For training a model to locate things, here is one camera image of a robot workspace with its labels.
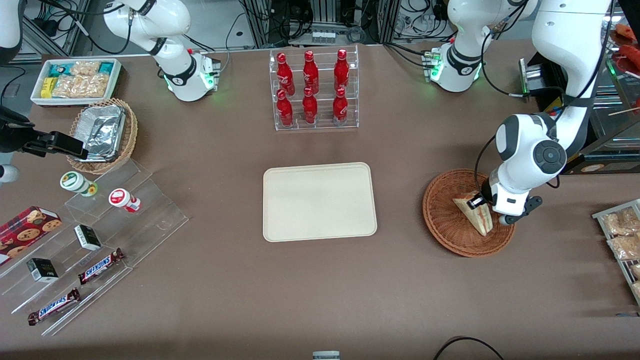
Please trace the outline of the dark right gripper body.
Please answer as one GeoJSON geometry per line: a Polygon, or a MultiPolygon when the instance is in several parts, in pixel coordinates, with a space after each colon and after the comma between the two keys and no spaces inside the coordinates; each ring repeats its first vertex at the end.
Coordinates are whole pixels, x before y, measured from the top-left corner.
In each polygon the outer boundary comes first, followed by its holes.
{"type": "Polygon", "coordinates": [[[0,152],[22,151],[27,143],[36,141],[35,125],[19,112],[0,107],[0,152]]]}

